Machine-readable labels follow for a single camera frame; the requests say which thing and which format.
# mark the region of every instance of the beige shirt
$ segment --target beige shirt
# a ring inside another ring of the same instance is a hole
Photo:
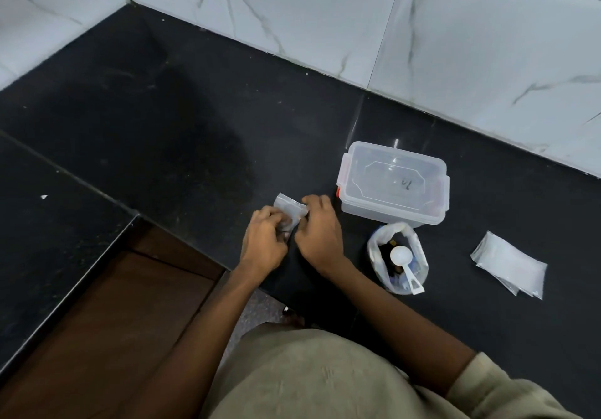
[[[352,341],[277,324],[244,336],[215,376],[201,417],[578,419],[482,353],[443,398]]]

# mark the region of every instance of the container lid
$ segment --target container lid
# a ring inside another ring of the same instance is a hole
[[[449,209],[447,165],[411,151],[353,142],[336,184],[345,204],[399,219],[439,224]]]

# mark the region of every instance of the black countertop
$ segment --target black countertop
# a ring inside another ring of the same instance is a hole
[[[0,136],[0,372],[134,216]]]
[[[403,300],[566,408],[601,415],[597,179],[136,6],[5,89],[0,112],[11,136],[229,269],[252,210],[278,192],[334,194],[350,142],[443,159],[450,210],[417,230],[430,273]],[[374,278],[365,242],[380,224],[340,220],[346,254]],[[549,264],[544,301],[475,267],[487,230]],[[386,354],[294,243],[262,287]]]

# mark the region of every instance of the small plastic bag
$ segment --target small plastic bag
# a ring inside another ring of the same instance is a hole
[[[508,241],[488,231],[471,254],[481,269],[491,273],[513,295],[518,291],[543,299],[547,264],[522,253]]]
[[[416,279],[424,284],[425,278],[428,276],[428,261],[425,260],[425,253],[419,242],[419,238],[415,231],[405,222],[387,224],[374,232],[367,242],[367,254],[372,262],[372,267],[376,275],[387,289],[393,294],[407,296],[411,294],[409,281],[404,273],[398,273],[390,276],[386,263],[380,252],[380,245],[386,245],[396,233],[402,233],[409,241],[409,247],[413,252],[414,258],[409,264],[411,272]]]
[[[280,223],[278,225],[278,231],[288,234],[293,231],[301,218],[309,212],[306,205],[296,202],[282,193],[278,194],[278,197],[275,198],[274,207],[282,210],[292,219],[289,223]]]

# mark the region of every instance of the measuring scoop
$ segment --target measuring scoop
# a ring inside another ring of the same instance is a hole
[[[413,260],[413,253],[409,248],[406,246],[395,246],[390,252],[390,260],[394,265],[403,268],[407,281],[409,282],[411,294],[416,295],[425,291],[424,287],[409,268],[409,264]]]

